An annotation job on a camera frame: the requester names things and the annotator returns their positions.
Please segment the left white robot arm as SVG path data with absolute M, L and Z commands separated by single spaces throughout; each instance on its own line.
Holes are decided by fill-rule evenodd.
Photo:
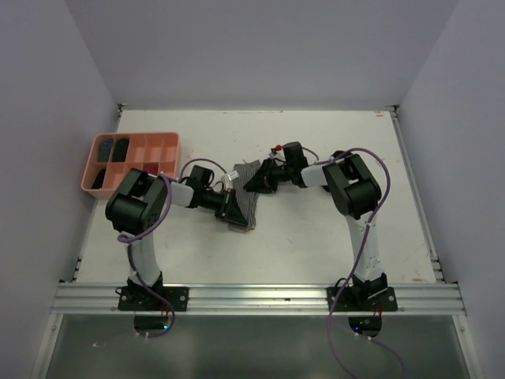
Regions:
M 107 202 L 105 216 L 119 233 L 118 241 L 125 244 L 128 283 L 139 287 L 136 300 L 146 310 L 159 308 L 164 300 L 164 291 L 157 286 L 163 274 L 155 256 L 153 233 L 171 206 L 204 208 L 214 212 L 216 219 L 235 227 L 249 225 L 234 191 L 213 190 L 212 178 L 212 170 L 201 166 L 193 167 L 189 177 L 181 182 L 133 168 Z

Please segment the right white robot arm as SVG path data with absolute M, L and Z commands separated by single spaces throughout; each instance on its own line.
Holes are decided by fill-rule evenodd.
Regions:
M 391 176 L 385 171 L 383 192 L 359 148 L 336 152 L 323 162 L 309 164 L 299 142 L 272 149 L 244 189 L 254 193 L 274 193 L 280 182 L 300 188 L 322 186 L 329 192 L 339 213 L 345 217 L 353 248 L 351 299 L 361 310 L 371 309 L 387 289 L 387 276 L 380 260 L 376 235 L 376 215 L 391 190 Z

